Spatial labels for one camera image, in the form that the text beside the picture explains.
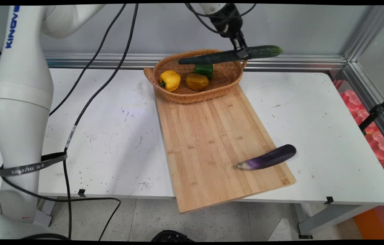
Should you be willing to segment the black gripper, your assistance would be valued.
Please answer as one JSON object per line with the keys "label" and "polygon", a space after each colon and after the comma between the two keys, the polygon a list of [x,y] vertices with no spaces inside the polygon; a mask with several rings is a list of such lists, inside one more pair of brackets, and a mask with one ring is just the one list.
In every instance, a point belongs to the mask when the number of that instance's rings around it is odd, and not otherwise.
{"label": "black gripper", "polygon": [[209,4],[208,15],[211,23],[220,35],[229,38],[234,46],[234,51],[242,60],[249,60],[251,55],[245,43],[241,28],[242,17],[234,4]]}

